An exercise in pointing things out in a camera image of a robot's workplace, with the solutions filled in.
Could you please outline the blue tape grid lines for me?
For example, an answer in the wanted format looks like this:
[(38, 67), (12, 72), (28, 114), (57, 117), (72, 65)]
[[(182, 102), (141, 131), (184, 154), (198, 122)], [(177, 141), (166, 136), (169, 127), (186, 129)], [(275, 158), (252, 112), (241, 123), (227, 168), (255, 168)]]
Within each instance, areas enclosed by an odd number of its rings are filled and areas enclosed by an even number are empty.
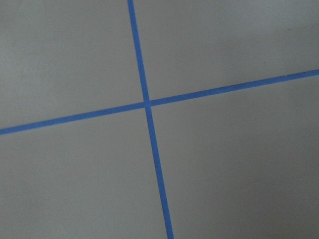
[(3, 0), (3, 239), (316, 239), (316, 0)]

